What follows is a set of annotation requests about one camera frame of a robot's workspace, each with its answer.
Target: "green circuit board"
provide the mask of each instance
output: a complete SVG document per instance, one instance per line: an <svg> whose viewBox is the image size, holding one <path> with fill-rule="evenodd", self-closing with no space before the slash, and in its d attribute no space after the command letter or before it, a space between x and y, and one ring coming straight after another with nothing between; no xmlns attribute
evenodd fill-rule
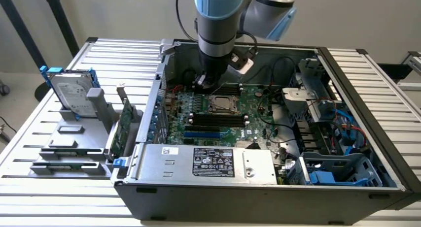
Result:
<svg viewBox="0 0 421 227"><path fill-rule="evenodd" d="M258 117L258 105L263 98L255 96L255 93L262 93L263 89L254 86L244 86L240 96L231 96L235 101L235 115L247 114L250 124L244 127L219 127L220 138L188 138L194 139L194 145L203 146L235 146L239 141L253 141L257 137L257 142L261 146L266 146L266 136L273 131L274 127L267 125ZM174 104L168 110L168 136L167 144L184 144L184 127L188 126L188 114L191 111L196 114L211 114L210 112L210 97L215 95L196 94L190 91L175 93ZM273 123L273 116L267 115L267 100L263 100L261 112L263 120Z"/></svg>

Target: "black pole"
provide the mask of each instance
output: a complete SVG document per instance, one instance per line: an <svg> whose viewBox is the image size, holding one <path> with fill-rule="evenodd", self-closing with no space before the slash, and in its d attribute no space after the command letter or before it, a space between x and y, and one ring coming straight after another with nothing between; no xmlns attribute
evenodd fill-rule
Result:
<svg viewBox="0 0 421 227"><path fill-rule="evenodd" d="M55 20L57 21L68 49L71 50L72 56L75 57L79 52L79 46L77 46L77 42L75 39L71 25L67 21L67 17L65 17L60 0L47 0L47 2L49 4L49 8L51 8Z"/></svg>
<svg viewBox="0 0 421 227"><path fill-rule="evenodd" d="M27 47L27 50L29 52L29 55L35 61L35 64L40 68L43 65L47 65L44 58L41 56L40 50L33 42L33 39L31 37L29 31L27 29L25 23L21 20L21 17L19 15L17 9L13 5L12 0L0 0L1 7L4 9L4 12L8 16L8 19L12 22L12 25L16 29L16 32L20 36L21 41L24 42L24 45Z"/></svg>

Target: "floor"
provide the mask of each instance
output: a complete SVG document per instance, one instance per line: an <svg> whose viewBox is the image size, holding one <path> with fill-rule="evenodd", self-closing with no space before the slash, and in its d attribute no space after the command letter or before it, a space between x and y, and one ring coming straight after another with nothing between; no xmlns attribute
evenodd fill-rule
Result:
<svg viewBox="0 0 421 227"><path fill-rule="evenodd" d="M0 116L7 120L11 126L19 130L31 115L37 100L33 92L37 86L44 82L40 74L35 73L1 73L0 79L11 88L11 93L0 96ZM5 134L12 138L15 133L9 128L4 129ZM5 145L0 143L0 152Z"/></svg>

